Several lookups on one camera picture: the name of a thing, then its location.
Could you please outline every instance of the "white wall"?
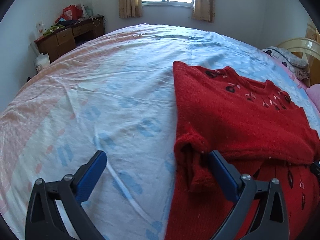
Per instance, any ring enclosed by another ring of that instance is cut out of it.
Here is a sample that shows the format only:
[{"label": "white wall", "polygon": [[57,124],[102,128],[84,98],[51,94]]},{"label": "white wall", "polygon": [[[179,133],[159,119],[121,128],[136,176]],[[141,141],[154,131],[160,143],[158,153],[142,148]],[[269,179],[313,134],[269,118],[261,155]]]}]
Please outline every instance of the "white wall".
[{"label": "white wall", "polygon": [[18,90],[34,76],[36,54],[30,47],[35,40],[36,23],[49,28],[70,4],[80,0],[15,0],[0,22],[0,112]]},{"label": "white wall", "polygon": [[263,24],[266,0],[216,0],[215,23],[190,19],[191,8],[144,6],[143,17],[120,19],[118,0],[82,0],[93,7],[95,14],[103,14],[107,32],[126,26],[149,23],[167,24],[217,32],[257,46],[257,36]]},{"label": "white wall", "polygon": [[277,46],[281,42],[305,37],[309,14],[299,0],[267,0],[259,48]]}]

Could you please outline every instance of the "sweater collar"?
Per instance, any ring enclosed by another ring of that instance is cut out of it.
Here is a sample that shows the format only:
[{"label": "sweater collar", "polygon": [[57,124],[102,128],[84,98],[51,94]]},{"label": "sweater collar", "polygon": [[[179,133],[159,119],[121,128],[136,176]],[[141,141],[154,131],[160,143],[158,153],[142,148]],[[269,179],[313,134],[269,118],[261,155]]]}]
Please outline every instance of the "sweater collar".
[{"label": "sweater collar", "polygon": [[234,77],[239,82],[239,84],[258,94],[269,94],[270,92],[272,92],[275,86],[270,80],[266,80],[265,82],[258,82],[250,78],[241,77],[233,68],[229,66],[226,66],[224,70],[228,75]]}]

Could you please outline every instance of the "pillow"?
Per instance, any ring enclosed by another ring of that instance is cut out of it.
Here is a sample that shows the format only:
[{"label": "pillow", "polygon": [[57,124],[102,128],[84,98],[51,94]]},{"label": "pillow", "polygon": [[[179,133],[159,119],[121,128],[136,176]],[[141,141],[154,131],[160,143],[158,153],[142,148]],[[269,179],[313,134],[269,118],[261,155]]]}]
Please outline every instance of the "pillow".
[{"label": "pillow", "polygon": [[295,56],[288,50],[269,47],[262,51],[282,62],[282,64],[288,68],[299,81],[308,80],[310,78],[310,72],[306,69],[308,62]]},{"label": "pillow", "polygon": [[320,84],[315,84],[306,89],[307,95],[320,111]]}]

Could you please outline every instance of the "folded red sweater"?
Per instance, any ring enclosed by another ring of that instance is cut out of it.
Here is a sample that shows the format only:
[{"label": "folded red sweater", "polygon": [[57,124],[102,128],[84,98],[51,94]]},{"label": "folded red sweater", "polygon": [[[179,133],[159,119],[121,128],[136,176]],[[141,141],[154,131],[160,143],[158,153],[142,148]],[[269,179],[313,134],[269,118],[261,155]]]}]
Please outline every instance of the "folded red sweater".
[{"label": "folded red sweater", "polygon": [[[177,174],[165,240],[210,239],[228,215],[232,203],[207,168],[212,150],[240,173],[280,180],[295,239],[319,202],[319,183],[308,165],[320,159],[320,141],[303,109],[271,81],[241,77],[231,67],[209,70],[176,61],[173,76]],[[255,201],[237,239],[256,207]]]}]

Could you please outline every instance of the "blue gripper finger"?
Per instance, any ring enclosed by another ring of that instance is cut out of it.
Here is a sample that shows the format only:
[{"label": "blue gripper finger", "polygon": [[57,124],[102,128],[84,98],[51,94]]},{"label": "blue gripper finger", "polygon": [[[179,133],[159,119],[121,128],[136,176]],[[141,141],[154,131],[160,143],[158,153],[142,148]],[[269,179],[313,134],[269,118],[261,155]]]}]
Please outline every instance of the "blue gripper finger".
[{"label": "blue gripper finger", "polygon": [[97,151],[91,160],[80,167],[75,174],[81,175],[75,185],[75,199],[80,204],[87,201],[101,174],[107,166],[107,155],[103,151]]},{"label": "blue gripper finger", "polygon": [[218,151],[209,153],[209,168],[225,198],[234,204],[237,203],[242,189],[241,174],[238,170],[232,164],[227,163]]}]

